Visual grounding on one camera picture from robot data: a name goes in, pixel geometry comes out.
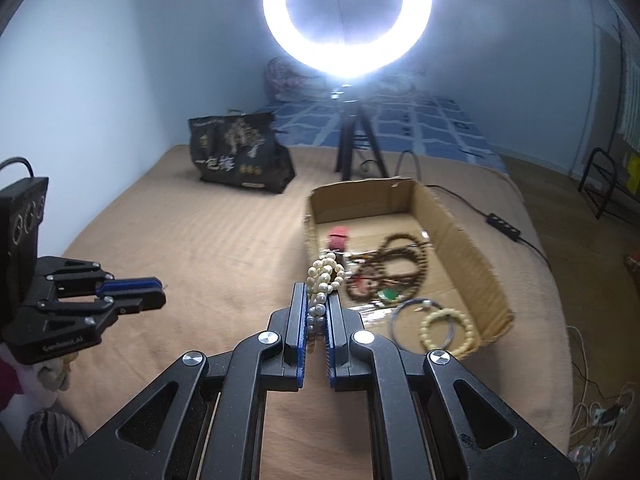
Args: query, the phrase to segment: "silver bolt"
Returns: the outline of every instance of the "silver bolt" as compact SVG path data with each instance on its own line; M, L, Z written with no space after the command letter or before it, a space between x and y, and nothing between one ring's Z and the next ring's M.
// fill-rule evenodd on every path
M373 332L369 332L369 330L358 330L353 333L353 340L361 345L373 343L375 338L376 336L373 335Z
M195 350L191 350L182 356L182 362L187 366L199 365L203 359L203 355Z
M258 334L258 341L265 345L270 345L271 343L275 343L280 336L275 332L270 332L267 330L266 332L261 332Z
M434 350L429 354L429 359L437 365L445 365L450 361L451 356L444 350Z

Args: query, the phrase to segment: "glowing ring light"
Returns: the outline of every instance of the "glowing ring light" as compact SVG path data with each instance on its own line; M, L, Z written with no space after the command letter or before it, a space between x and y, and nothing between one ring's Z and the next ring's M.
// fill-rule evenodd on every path
M373 72L404 56L421 37L431 13L431 0L402 0L396 22L371 43L314 43L293 25L287 0L262 0L262 6L267 25L284 50L306 65L341 78Z

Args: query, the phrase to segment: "pearl bracelet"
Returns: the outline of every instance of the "pearl bracelet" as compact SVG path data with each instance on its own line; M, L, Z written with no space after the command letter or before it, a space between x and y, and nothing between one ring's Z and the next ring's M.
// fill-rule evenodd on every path
M429 338L429 326L432 322L442 317L452 317L453 319L460 322L462 327L465 329L465 342L463 342L462 345L455 350L449 350L449 353L453 355L453 357L459 357L467 350L469 350L474 342L474 326L471 324L469 318L465 314L462 314L454 308L443 308L442 310L436 310L435 312L427 314L420 324L420 341L422 342L422 345L427 349L427 352L439 348L439 346L434 344L433 341Z
M306 333L320 335L324 332L327 297L340 288L346 273L335 261L335 253L321 251L306 274Z

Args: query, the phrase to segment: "mattress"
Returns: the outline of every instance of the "mattress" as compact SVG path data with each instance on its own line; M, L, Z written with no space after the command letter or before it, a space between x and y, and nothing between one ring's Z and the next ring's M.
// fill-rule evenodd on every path
M306 198L335 182L335 148L292 148L297 176L280 195L206 184L187 146L171 149L82 232L66 256L98 261L118 278L157 276L161 310L121 316L102 343L80 352L62 403L89 432L189 350L227 352L264 330L290 302L308 259ZM385 153L390 166L397 153ZM494 211L540 246L512 181L497 171L420 157L425 182ZM566 451L573 402L571 359L554 279L527 246L511 242L461 202L442 203L487 257L515 314L513 328L463 363L548 440ZM324 349L307 355L305 385L267 397L262 480L370 479L363 392L335 393Z
M273 127L285 146L338 146L339 104L322 102L274 102L259 112L275 115ZM408 96L377 96L367 101L380 149L384 152L412 150L468 162L507 173L506 167L478 127L452 99L414 92ZM356 147L369 149L363 132L356 133Z

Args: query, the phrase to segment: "tan blanket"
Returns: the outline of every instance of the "tan blanket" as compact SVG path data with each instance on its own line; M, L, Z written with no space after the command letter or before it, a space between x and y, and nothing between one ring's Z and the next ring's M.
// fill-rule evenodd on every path
M188 148L169 152L76 238L66 256L97 260L116 277L158 276L167 305L123 316L101 345L81 352L63 403L95 431L186 351L216 354L266 327L305 279L301 220L316 186L338 180L335 150L292 149L298 176L282 195L198 180ZM397 154L386 153L389 168ZM452 160L422 157L425 182L495 212L539 246L511 180ZM412 174L409 161L405 162ZM544 262L487 226L457 199L438 192L495 267L514 328L464 364L565 451L572 374L558 290ZM324 352L307 357L299 393L268 395L261 478L370 478L364 394L328 387Z

